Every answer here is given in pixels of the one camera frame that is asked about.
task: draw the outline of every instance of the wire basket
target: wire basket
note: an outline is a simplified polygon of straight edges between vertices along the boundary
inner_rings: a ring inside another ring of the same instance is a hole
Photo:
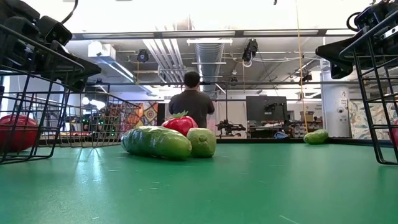
[[[70,85],[81,88],[84,82],[77,80],[85,71],[81,64],[57,53],[58,47],[56,42],[44,46],[0,25],[0,164],[53,155],[55,144],[38,148],[40,137],[51,132],[58,138]],[[48,113],[60,116],[49,125]]]
[[[121,135],[134,127],[134,110],[140,108],[116,96],[98,92],[71,93],[69,102],[60,137],[57,139],[54,132],[42,133],[40,146],[54,143],[57,147],[119,145]],[[48,125],[55,126],[58,114],[51,111],[58,111],[58,107],[53,105],[48,110],[45,117]]]
[[[356,40],[339,54],[339,58],[353,58],[376,159],[378,163],[387,165],[398,165],[398,139],[394,138],[394,129],[398,128],[398,93],[393,88],[394,85],[398,85],[395,82],[398,77],[392,76],[389,70],[398,65],[398,55],[394,53],[396,27],[387,30],[396,20],[398,11],[372,29],[362,29],[355,36]],[[376,82],[374,85],[378,91],[370,93],[367,90],[367,82]],[[375,108],[378,106],[381,106],[381,109],[376,111]],[[385,149],[381,149],[381,140],[385,139],[385,134],[391,139],[394,150],[394,155],[388,159],[383,154]]]

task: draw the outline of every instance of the green tabletop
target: green tabletop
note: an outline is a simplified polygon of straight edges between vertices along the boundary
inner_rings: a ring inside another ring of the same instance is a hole
[[[0,178],[7,224],[398,223],[398,167],[366,146],[219,144],[185,162],[57,148]]]

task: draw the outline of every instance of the black hair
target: black hair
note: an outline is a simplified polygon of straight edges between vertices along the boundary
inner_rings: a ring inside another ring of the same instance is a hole
[[[200,76],[197,72],[187,72],[184,75],[184,84],[187,87],[196,87],[200,82]]]

